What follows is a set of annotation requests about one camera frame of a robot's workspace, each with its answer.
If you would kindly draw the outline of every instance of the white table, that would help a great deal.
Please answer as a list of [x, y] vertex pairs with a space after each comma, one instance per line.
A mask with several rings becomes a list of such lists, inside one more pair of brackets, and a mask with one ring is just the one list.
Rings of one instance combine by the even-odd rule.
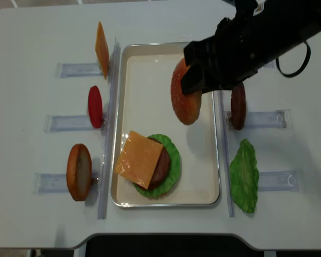
[[[106, 219], [98, 220], [98, 201], [90, 206], [74, 202], [67, 193], [32, 194], [33, 174], [65, 172], [74, 143], [84, 143], [99, 165], [103, 161], [99, 132], [43, 132], [46, 114], [85, 114], [92, 85], [108, 100], [109, 90], [100, 77], [55, 76], [58, 62], [95, 60], [99, 20], [112, 51], [114, 37], [122, 49], [129, 44], [201, 40], [215, 32], [223, 17], [234, 14], [233, 7], [217, 0], [1, 10], [0, 247], [71, 248], [103, 233], [210, 233], [235, 235], [257, 249], [321, 249], [321, 188], [310, 194], [309, 185], [299, 193], [260, 193], [254, 217], [236, 208], [236, 217], [229, 218], [221, 158], [221, 197], [212, 208], [124, 210], [109, 199]], [[297, 134], [321, 178], [321, 34], [310, 43], [309, 71], [292, 80], [263, 72], [247, 83], [271, 76], [275, 79], [266, 83], [273, 90], [288, 87], [283, 100], [292, 102], [281, 106], [292, 109]], [[298, 48], [283, 57], [284, 69], [299, 67], [303, 54], [304, 48]], [[255, 94], [262, 104], [260, 93]]]

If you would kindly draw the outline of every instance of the burger patty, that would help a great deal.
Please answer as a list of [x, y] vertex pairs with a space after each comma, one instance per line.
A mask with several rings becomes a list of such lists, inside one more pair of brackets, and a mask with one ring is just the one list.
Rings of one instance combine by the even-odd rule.
[[[149, 138], [149, 139], [151, 139], [154, 142], [161, 143], [157, 139], [154, 139], [154, 138]], [[156, 165], [154, 175], [151, 178], [151, 182], [148, 190], [157, 188], [163, 182], [164, 178], [166, 177], [169, 171], [170, 163], [171, 163], [170, 155], [167, 153], [165, 147], [163, 147], [163, 150], [160, 153], [160, 156]]]

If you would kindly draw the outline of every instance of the tray rim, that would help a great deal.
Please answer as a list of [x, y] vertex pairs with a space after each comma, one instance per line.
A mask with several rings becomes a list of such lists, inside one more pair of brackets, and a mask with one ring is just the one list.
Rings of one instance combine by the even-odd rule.
[[116, 115], [114, 118], [114, 138], [113, 138], [113, 147], [111, 153], [111, 161], [110, 161], [110, 183], [109, 183], [109, 194], [112, 202], [120, 207], [120, 208], [152, 208], [152, 207], [212, 207], [218, 203], [221, 197], [221, 178], [220, 178], [220, 165], [219, 165], [219, 155], [218, 155], [218, 131], [217, 131], [217, 118], [216, 118], [216, 99], [214, 92], [210, 92], [212, 97], [212, 108], [213, 108], [213, 124], [214, 124], [214, 138], [215, 138], [215, 152], [216, 152], [216, 163], [217, 163], [217, 170], [218, 170], [218, 181], [219, 181], [219, 194], [216, 200], [212, 203], [152, 203], [152, 204], [126, 204], [122, 205], [116, 202], [112, 196], [112, 183], [113, 183], [113, 172], [114, 172], [114, 156], [116, 150], [116, 142], [117, 142], [117, 123], [118, 123], [118, 114], [119, 114], [119, 102], [120, 102], [120, 90], [121, 90], [121, 83], [123, 78], [123, 56], [124, 54], [132, 47], [149, 47], [149, 46], [161, 46], [161, 45], [177, 45], [178, 47], [185, 47], [190, 42], [169, 42], [169, 43], [149, 43], [149, 44], [129, 44], [127, 45], [123, 52], [121, 53], [120, 58], [120, 76], [119, 76], [119, 85], [117, 88], [117, 95], [116, 95]]

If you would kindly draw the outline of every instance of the hamburger bun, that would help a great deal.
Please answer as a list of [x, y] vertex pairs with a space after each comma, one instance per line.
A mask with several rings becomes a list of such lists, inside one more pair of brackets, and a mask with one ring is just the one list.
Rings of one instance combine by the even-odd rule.
[[190, 95], [182, 93], [181, 79], [189, 67], [183, 58], [177, 64], [171, 79], [171, 102], [177, 118], [185, 125], [194, 123], [200, 114], [202, 91]]
[[69, 153], [66, 184], [75, 201], [84, 201], [91, 185], [91, 158], [87, 147], [74, 145]]

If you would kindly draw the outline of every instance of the tomato slice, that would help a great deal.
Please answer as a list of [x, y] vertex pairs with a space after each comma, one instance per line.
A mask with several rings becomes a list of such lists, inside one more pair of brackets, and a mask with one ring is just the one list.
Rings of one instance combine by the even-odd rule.
[[99, 129], [103, 121], [103, 110], [101, 94], [97, 86], [91, 87], [89, 90], [88, 112], [92, 126]]

